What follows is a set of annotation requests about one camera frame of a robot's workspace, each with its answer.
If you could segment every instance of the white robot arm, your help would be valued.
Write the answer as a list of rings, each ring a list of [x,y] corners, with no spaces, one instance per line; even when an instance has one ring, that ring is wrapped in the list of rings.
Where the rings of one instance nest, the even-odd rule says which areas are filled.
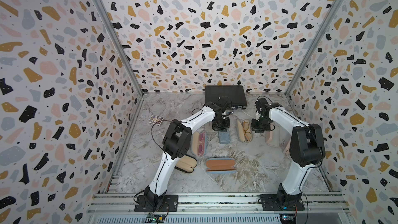
[[[269,104],[265,98],[260,98],[255,105],[257,118],[251,120],[253,131],[272,131],[272,122],[276,122],[291,135],[289,151],[292,162],[285,180],[279,185],[277,206],[304,210],[300,203],[302,183],[311,169],[325,157],[322,129],[317,124],[309,124],[294,117],[279,103]],[[272,202],[275,202],[275,199],[268,201],[267,205],[272,206]]]
[[[178,160],[187,153],[192,132],[211,121],[213,130],[226,131],[229,127],[229,118],[222,115],[228,104],[226,100],[220,98],[215,104],[206,103],[200,112],[191,117],[181,121],[174,119],[170,123],[163,139],[163,155],[159,168],[150,185],[144,190],[146,201],[154,210],[159,209],[163,204],[170,176]],[[308,124],[292,116],[279,103],[268,104],[266,99],[261,98],[255,105],[257,118],[252,119],[251,122],[253,131],[256,133],[272,131],[270,128],[272,122],[276,122],[292,136],[290,155],[293,161],[273,201],[285,209],[297,207],[301,200],[302,182],[306,180],[311,168],[325,157],[322,130],[319,125]]]

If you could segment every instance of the black wire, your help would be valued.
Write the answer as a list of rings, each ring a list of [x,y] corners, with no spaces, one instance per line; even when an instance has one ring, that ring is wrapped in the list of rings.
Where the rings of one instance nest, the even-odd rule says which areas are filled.
[[[193,109],[192,112],[191,112],[192,115],[193,115],[193,111],[195,111],[195,110],[201,110],[201,111],[203,112],[203,110],[202,110],[201,108],[195,108],[195,109]]]
[[[155,193],[153,193],[153,206],[152,206],[152,210],[153,210],[153,217],[155,218],[155,221],[156,221],[156,223],[158,223],[158,220],[156,219],[156,215],[155,215],[155,197],[156,197],[156,188],[158,187],[158,183],[156,183],[156,186],[155,186]]]
[[[157,121],[157,122],[155,122],[155,123],[152,125],[152,128],[150,129],[150,134],[151,134],[151,136],[152,136],[153,142],[155,142],[155,144],[156,144],[160,149],[162,149],[162,150],[163,150],[163,148],[162,148],[160,145],[157,144],[157,142],[155,141],[155,138],[153,137],[153,127],[154,127],[157,123],[163,122],[163,121],[167,121],[167,120],[162,120],[162,121]]]
[[[228,116],[230,116],[232,113],[234,113],[234,111],[232,110],[232,100],[231,100],[231,98],[230,97],[228,97],[228,96],[221,96],[220,97],[220,99],[222,98],[222,97],[227,97],[228,99],[229,99],[229,101],[231,102],[230,103],[230,107],[231,107],[231,112],[230,113],[228,113],[227,115],[222,115],[223,117],[228,117]]]
[[[299,118],[294,117],[293,115],[291,115],[288,111],[286,111],[286,109],[283,110],[283,109],[280,109],[280,108],[278,108],[278,107],[274,107],[274,108],[276,108],[276,109],[278,109],[278,110],[281,110],[282,112],[287,113],[288,115],[290,115],[290,117],[294,118],[295,120],[297,120],[297,121],[300,122],[301,124],[305,125],[306,127],[308,126],[308,125],[304,124],[304,123],[302,122],[301,119],[299,119]]]
[[[269,126],[271,126],[271,125],[273,125],[273,124],[270,124]],[[275,127],[275,125],[273,125],[273,126],[274,126],[274,128],[273,128],[270,132],[272,132],[273,130],[275,130],[276,127]]]
[[[322,163],[323,163],[323,159],[321,159],[321,164],[320,164],[320,165],[315,166],[315,167],[309,167],[309,168],[307,169],[307,172],[308,172],[309,169],[321,167]],[[308,213],[309,213],[308,210],[309,210],[309,209],[308,209],[308,199],[307,199],[307,195],[306,195],[304,192],[301,191],[301,184],[302,184],[302,181],[304,180],[304,178],[305,178],[305,175],[304,175],[304,177],[301,179],[301,183],[300,183],[300,186],[298,187],[298,189],[299,189],[300,192],[305,196],[305,200],[306,200],[306,202],[307,202],[307,218],[306,218],[305,222],[303,223],[303,224],[306,224],[307,221],[308,221]]]
[[[278,206],[278,208],[280,208],[280,209],[282,209],[282,210],[285,210],[285,208],[281,208],[281,206],[279,206],[278,203],[276,203],[276,206]]]
[[[260,97],[266,97],[271,103],[273,103],[272,100],[265,95],[260,95],[259,97],[257,97],[257,99],[259,99]]]
[[[170,205],[167,203],[167,202],[165,202],[166,204],[167,204],[167,206],[169,207],[168,209],[167,209],[167,214],[166,214],[166,216],[165,216],[165,218],[169,215],[169,211],[170,211]]]
[[[135,200],[135,197],[136,197],[137,195],[141,194],[141,193],[144,192],[144,191],[145,191],[145,189],[142,190],[142,191],[140,191],[140,192],[138,192],[138,193],[136,193],[135,196],[132,198],[132,200],[133,200],[134,202],[137,202],[137,201]]]

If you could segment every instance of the metal corner post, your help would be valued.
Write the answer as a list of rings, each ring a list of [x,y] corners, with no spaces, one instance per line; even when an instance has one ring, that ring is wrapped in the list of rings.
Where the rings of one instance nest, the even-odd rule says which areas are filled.
[[[319,42],[322,40],[323,36],[325,35],[329,25],[331,24],[334,16],[336,15],[337,11],[340,9],[341,4],[344,2],[344,0],[334,0],[334,3],[331,5],[331,8],[326,15],[325,20],[321,23],[321,26],[319,27],[318,32],[315,34],[314,40],[311,43],[310,47],[308,48],[307,52],[304,55],[304,58],[302,59],[300,65],[298,66],[295,75],[293,76],[293,79],[291,80],[289,86],[286,89],[286,96],[290,95],[292,90],[295,87],[295,84],[297,83],[298,79],[300,78],[300,75],[302,71],[304,70],[305,66],[307,63],[310,61],[311,56],[316,50],[316,47],[318,47]]]
[[[131,82],[133,83],[133,85],[134,85],[136,91],[138,92],[140,98],[142,98],[143,93],[142,93],[140,84],[138,83],[137,78],[135,77],[135,74],[132,71],[131,65],[130,65],[129,61],[127,60],[127,56],[126,56],[126,54],[125,54],[125,52],[124,52],[124,50],[122,48],[122,44],[120,43],[120,41],[119,41],[119,39],[118,39],[118,37],[116,35],[116,32],[115,32],[115,30],[113,28],[112,23],[111,23],[111,21],[108,18],[107,11],[106,11],[106,8],[105,8],[102,0],[92,0],[92,1],[93,1],[94,6],[98,10],[98,14],[99,14],[104,26],[105,26],[105,29],[107,30],[107,32],[108,32],[108,34],[109,34],[109,36],[111,38],[111,41],[115,45],[115,49],[116,49],[117,53],[119,54],[119,57],[122,59],[122,62],[124,64],[124,66],[125,66],[127,74],[130,77]]]
[[[121,148],[120,148],[121,154],[119,154],[119,156],[116,159],[115,169],[113,171],[113,175],[114,176],[115,175],[120,175],[121,169],[122,169],[122,167],[124,165],[124,160],[125,160],[126,155],[127,155],[127,150],[130,147],[131,137],[132,137],[132,134],[134,132],[135,125],[136,125],[138,119],[140,118],[140,113],[141,113],[141,109],[142,109],[142,104],[143,103],[144,103],[144,97],[141,97],[139,102],[138,102],[138,104],[137,104],[138,106],[137,106],[137,109],[136,109],[136,111],[134,113],[134,117],[133,117],[133,120],[132,120],[131,125],[129,127],[129,130],[127,132],[127,135],[125,136],[125,140],[124,140],[123,144],[121,145]]]

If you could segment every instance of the small picture card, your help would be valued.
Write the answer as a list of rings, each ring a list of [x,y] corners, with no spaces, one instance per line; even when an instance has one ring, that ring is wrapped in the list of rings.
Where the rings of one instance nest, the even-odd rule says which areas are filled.
[[[158,117],[158,116],[152,115],[152,117],[149,119],[148,123],[151,123],[151,124],[155,124],[156,123],[156,125],[160,126],[160,124],[162,122],[159,122],[159,121],[162,121],[163,119],[164,118],[162,118],[162,117]]]

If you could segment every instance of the patterned wall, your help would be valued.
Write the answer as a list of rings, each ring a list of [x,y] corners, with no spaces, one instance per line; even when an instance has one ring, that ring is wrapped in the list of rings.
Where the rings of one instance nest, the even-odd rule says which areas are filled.
[[[92,0],[0,0],[0,222],[83,223],[137,95]]]
[[[345,0],[290,95],[357,223],[397,223],[397,0]]]
[[[144,91],[283,92],[333,0],[103,0]]]

